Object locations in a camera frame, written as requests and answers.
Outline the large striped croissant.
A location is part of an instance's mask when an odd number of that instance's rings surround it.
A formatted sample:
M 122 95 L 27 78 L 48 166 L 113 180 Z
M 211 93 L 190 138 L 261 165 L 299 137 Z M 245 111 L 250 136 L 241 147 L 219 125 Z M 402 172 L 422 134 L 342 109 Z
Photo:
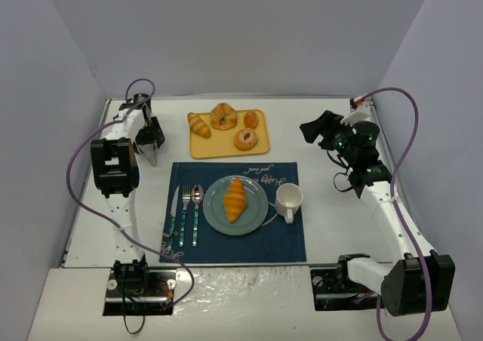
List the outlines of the large striped croissant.
M 243 182 L 236 177 L 223 196 L 223 209 L 230 223 L 234 223 L 245 210 L 248 200 L 245 194 Z

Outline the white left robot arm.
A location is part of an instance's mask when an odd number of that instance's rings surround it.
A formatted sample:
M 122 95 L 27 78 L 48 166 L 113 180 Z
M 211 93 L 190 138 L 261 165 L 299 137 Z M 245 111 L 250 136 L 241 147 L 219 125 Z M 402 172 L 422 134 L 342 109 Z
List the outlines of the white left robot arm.
M 143 281 L 148 271 L 145 251 L 131 242 L 139 240 L 134 198 L 140 184 L 137 155 L 155 152 L 165 141 L 158 119 L 152 115 L 147 94 L 135 94 L 118 109 L 120 122 L 90 144 L 94 183 L 108 204 L 115 225 L 114 276 Z

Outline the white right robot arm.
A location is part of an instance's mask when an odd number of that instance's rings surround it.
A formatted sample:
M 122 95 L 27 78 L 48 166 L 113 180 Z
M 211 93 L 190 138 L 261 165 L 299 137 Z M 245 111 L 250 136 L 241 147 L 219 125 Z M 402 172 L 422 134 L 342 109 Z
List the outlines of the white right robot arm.
M 365 287 L 381 296 L 392 316 L 440 312 L 448 307 L 456 266 L 424 238 L 397 193 L 392 175 L 377 151 L 379 127 L 370 121 L 346 124 L 329 110 L 300 126 L 304 140 L 336 152 L 346 162 L 350 189 L 372 213 L 386 239 L 392 266 L 384 266 L 365 253 L 339 257 L 337 285 L 344 290 Z

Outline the twisted bagel bread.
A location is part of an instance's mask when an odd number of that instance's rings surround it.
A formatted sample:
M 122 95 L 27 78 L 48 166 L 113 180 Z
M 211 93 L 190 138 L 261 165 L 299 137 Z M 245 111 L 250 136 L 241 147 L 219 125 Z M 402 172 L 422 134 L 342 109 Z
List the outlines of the twisted bagel bread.
M 226 131 L 238 124 L 238 114 L 228 103 L 218 103 L 210 112 L 211 127 Z

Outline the small striped croissant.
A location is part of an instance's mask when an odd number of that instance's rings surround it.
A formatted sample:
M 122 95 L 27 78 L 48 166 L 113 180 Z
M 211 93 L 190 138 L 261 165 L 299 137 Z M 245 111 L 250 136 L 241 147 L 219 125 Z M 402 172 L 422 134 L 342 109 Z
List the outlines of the small striped croissant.
M 208 125 L 194 112 L 189 112 L 187 114 L 187 120 L 189 122 L 189 128 L 190 130 L 205 139 L 208 139 L 211 137 L 211 130 L 208 127 Z

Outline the yellow plastic tray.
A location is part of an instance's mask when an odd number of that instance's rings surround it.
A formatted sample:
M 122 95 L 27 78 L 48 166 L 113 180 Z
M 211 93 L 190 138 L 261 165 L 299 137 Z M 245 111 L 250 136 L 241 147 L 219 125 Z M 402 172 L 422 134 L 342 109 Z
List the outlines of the yellow plastic tray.
M 244 128 L 244 116 L 247 109 L 238 110 L 238 123 L 234 128 L 227 131 L 216 130 L 211 127 L 209 121 L 209 112 L 196 113 L 205 124 L 211 129 L 211 136 L 207 139 L 189 132 L 189 151 L 195 159 L 223 158 L 244 155 L 262 155 L 270 150 L 269 132 L 266 124 L 266 118 L 263 111 L 255 109 L 258 124 L 254 131 L 257 133 L 258 142 L 249 150 L 240 150 L 234 144 L 235 134 Z

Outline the orange cream sandwich bun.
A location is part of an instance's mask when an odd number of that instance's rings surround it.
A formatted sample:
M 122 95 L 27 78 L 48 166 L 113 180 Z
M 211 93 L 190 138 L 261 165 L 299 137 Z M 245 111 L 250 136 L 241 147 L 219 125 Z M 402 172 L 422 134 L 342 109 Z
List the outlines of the orange cream sandwich bun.
M 258 116 L 254 110 L 249 110 L 245 113 L 244 118 L 245 128 L 255 129 L 258 125 Z

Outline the white ceramic cup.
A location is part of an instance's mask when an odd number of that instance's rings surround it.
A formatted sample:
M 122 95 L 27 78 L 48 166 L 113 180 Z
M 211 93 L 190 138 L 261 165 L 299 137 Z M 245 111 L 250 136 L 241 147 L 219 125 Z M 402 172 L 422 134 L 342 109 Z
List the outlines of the white ceramic cup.
M 286 224 L 292 224 L 296 212 L 303 203 L 303 191 L 294 183 L 285 183 L 278 187 L 275 194 L 275 211 L 284 218 Z

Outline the blue-green ceramic plate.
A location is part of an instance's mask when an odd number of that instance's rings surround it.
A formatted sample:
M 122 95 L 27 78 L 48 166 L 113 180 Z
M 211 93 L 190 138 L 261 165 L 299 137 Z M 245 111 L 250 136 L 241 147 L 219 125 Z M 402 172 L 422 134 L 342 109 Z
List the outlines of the blue-green ceramic plate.
M 223 196 L 235 178 L 241 180 L 248 204 L 238 219 L 231 223 L 223 208 Z M 254 180 L 243 176 L 227 176 L 208 187 L 203 201 L 203 213 L 208 224 L 221 234 L 241 236 L 259 228 L 265 221 L 269 201 L 265 191 Z

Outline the dark blue cloth placemat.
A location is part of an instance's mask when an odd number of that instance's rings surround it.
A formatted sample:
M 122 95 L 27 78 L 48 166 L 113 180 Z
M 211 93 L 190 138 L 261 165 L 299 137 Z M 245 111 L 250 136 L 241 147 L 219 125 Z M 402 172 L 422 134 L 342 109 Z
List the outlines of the dark blue cloth placemat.
M 241 236 L 224 235 L 213 229 L 205 219 L 203 201 L 208 187 L 216 180 L 227 176 L 248 177 L 265 191 L 269 210 L 265 221 L 255 231 Z M 262 263 L 304 263 L 306 247 L 303 230 L 303 213 L 295 214 L 294 222 L 286 224 L 284 218 L 275 211 L 275 194 L 285 183 L 299 182 L 297 163 L 217 163 L 217 162 L 175 162 L 171 168 L 171 178 L 167 207 L 175 189 L 179 186 L 176 223 L 171 251 L 167 250 L 171 215 L 165 217 L 161 251 L 184 263 L 190 264 L 262 264 Z M 186 213 L 184 246 L 180 247 L 179 232 L 182 216 L 183 187 L 189 185 L 192 191 L 199 184 L 204 190 L 204 198 L 199 205 L 198 243 L 192 246 L 194 204 L 189 202 Z

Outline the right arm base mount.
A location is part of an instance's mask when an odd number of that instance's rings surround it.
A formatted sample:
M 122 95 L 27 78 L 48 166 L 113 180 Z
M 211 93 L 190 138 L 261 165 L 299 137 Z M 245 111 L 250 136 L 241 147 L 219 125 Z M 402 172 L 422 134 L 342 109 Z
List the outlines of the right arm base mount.
M 317 312 L 362 311 L 376 309 L 375 292 L 364 285 L 349 280 L 347 262 L 356 258 L 368 258 L 365 253 L 339 256 L 336 263 L 309 268 L 312 299 Z

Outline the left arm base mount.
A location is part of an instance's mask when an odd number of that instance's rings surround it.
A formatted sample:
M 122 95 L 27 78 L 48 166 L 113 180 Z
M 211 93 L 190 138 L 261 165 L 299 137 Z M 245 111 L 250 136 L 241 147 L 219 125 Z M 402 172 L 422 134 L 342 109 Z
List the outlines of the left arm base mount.
M 116 275 L 111 269 L 106 283 L 103 316 L 172 315 L 174 290 L 177 286 L 173 269 L 150 270 L 143 279 Z

